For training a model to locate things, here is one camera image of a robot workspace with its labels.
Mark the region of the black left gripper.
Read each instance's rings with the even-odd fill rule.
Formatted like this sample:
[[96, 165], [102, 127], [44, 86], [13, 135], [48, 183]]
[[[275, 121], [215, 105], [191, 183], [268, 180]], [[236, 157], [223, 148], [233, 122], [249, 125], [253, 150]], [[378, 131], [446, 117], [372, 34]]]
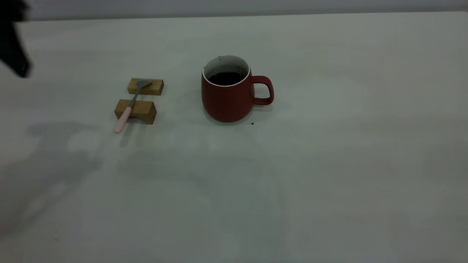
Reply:
[[21, 78], [27, 78], [31, 63], [22, 47], [15, 24], [27, 19], [29, 6], [25, 0], [0, 1], [0, 58]]

